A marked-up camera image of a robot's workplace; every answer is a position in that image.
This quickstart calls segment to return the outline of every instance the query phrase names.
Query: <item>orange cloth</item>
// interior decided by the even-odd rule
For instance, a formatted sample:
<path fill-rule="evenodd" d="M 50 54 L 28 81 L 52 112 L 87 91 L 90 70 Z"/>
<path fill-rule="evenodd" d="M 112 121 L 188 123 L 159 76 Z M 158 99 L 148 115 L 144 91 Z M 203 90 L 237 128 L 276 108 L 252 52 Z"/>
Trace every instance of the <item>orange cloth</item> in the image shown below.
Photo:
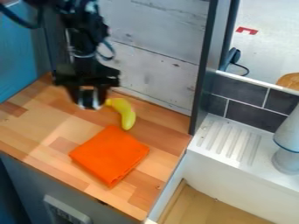
<path fill-rule="evenodd" d="M 99 134 L 69 153 L 69 156 L 107 186 L 115 186 L 150 149 L 116 126 Z"/>

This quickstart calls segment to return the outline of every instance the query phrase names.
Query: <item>orange towel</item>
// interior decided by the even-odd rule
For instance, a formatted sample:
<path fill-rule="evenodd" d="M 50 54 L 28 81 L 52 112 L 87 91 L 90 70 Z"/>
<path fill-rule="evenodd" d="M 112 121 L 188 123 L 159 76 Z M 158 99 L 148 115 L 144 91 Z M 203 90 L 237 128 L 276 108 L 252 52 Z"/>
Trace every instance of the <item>orange towel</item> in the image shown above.
<path fill-rule="evenodd" d="M 111 125 L 72 150 L 69 155 L 107 186 L 112 187 L 123 179 L 149 150 L 148 146 Z"/>

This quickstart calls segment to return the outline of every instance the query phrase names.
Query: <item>wooden floor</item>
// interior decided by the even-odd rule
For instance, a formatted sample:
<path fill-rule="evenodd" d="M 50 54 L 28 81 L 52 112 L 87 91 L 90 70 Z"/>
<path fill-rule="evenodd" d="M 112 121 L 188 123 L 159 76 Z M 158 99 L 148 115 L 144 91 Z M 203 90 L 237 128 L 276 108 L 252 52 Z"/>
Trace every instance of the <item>wooden floor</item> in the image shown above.
<path fill-rule="evenodd" d="M 269 224 L 250 213 L 229 206 L 188 186 L 177 188 L 159 224 Z"/>

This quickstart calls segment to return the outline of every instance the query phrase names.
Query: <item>red sticker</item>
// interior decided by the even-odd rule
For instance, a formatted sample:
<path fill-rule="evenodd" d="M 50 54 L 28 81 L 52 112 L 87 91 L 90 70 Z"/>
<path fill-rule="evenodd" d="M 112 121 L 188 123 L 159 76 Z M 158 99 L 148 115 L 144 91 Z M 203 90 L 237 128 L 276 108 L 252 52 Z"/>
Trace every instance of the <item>red sticker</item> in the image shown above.
<path fill-rule="evenodd" d="M 258 32 L 257 30 L 249 29 L 249 28 L 242 27 L 242 26 L 240 26 L 240 27 L 236 30 L 236 32 L 243 32 L 243 31 L 249 32 L 250 35 L 255 35 L 255 34 Z"/>

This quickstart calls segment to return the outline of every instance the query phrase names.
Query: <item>yellow banana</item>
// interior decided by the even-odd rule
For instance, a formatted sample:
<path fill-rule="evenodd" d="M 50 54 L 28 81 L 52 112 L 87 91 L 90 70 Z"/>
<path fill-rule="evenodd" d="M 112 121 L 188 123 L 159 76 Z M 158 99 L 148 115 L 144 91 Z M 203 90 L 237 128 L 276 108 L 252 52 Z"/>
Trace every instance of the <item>yellow banana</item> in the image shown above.
<path fill-rule="evenodd" d="M 122 98 L 111 98 L 107 99 L 105 104 L 114 108 L 121 114 L 122 128 L 124 130 L 130 130 L 133 127 L 136 121 L 136 113 L 128 101 Z"/>

